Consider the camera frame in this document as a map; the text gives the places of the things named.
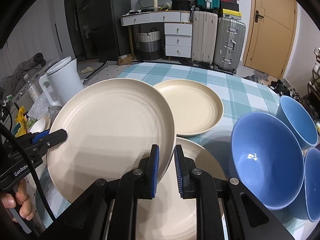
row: human hand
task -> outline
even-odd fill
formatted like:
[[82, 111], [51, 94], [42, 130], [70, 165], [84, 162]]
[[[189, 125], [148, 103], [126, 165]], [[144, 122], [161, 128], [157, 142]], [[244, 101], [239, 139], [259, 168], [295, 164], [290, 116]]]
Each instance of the human hand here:
[[[16, 202], [21, 205], [19, 214], [22, 218], [26, 220], [31, 220], [35, 214], [34, 206], [31, 203], [30, 196], [27, 194], [27, 183], [23, 179], [19, 182], [18, 191], [15, 195], [15, 199], [12, 195], [5, 192], [0, 192], [0, 199], [5, 208], [14, 208]], [[12, 221], [17, 222], [14, 217], [10, 214]]]

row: white drawer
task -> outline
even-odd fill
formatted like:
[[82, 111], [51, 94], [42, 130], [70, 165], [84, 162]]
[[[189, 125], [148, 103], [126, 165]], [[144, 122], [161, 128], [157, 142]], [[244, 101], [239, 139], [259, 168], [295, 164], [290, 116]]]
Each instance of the white drawer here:
[[150, 13], [150, 22], [180, 22], [180, 12]]
[[181, 13], [181, 22], [189, 22], [190, 21], [190, 14], [191, 13], [186, 13], [186, 12], [182, 12]]
[[191, 47], [166, 45], [165, 54], [174, 57], [191, 57]]
[[122, 26], [140, 24], [140, 23], [149, 23], [149, 22], [150, 22], [150, 14], [149, 13], [134, 14], [131, 16], [126, 16], [126, 17], [121, 18]]
[[182, 36], [182, 35], [166, 35], [165, 36], [166, 45], [191, 47], [191, 43], [192, 43], [191, 36]]
[[192, 24], [165, 23], [164, 34], [192, 36]]

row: tablecloth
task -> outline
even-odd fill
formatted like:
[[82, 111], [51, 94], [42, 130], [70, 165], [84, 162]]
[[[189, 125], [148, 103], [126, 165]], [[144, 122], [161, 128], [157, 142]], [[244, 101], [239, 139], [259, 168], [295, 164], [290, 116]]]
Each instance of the tablecloth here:
[[[264, 85], [225, 73], [182, 65], [141, 63], [128, 67], [118, 77], [142, 80], [150, 85], [170, 79], [187, 79], [200, 82], [215, 91], [223, 102], [223, 118], [210, 131], [188, 139], [206, 148], [219, 161], [227, 177], [231, 132], [236, 121], [242, 115], [254, 111], [275, 115], [280, 99]], [[41, 175], [40, 182], [53, 213], [59, 216], [70, 203], [55, 189], [47, 168]], [[48, 227], [52, 220], [45, 212], [38, 193], [36, 207], [44, 226]], [[274, 215], [295, 239], [301, 239], [305, 221], [293, 218], [286, 209], [276, 211]]]

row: bottle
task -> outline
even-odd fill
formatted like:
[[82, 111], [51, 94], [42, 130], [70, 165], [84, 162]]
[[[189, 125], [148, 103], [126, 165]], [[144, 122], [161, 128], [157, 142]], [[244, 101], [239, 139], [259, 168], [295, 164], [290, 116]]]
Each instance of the bottle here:
[[30, 80], [28, 74], [26, 74], [23, 77], [23, 79], [26, 81], [28, 92], [29, 92], [32, 100], [35, 102], [38, 99], [38, 97], [40, 96], [40, 93], [39, 93], [38, 89], [36, 88], [36, 85], [34, 85], [34, 83]]
[[153, 0], [153, 10], [154, 10], [155, 12], [158, 11], [158, 0]]

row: refrigerator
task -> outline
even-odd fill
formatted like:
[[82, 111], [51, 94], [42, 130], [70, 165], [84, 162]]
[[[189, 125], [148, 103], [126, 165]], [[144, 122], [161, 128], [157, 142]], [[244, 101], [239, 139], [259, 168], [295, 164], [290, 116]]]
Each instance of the refrigerator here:
[[99, 61], [118, 60], [130, 53], [129, 34], [120, 17], [131, 10], [131, 0], [89, 0], [90, 28]]

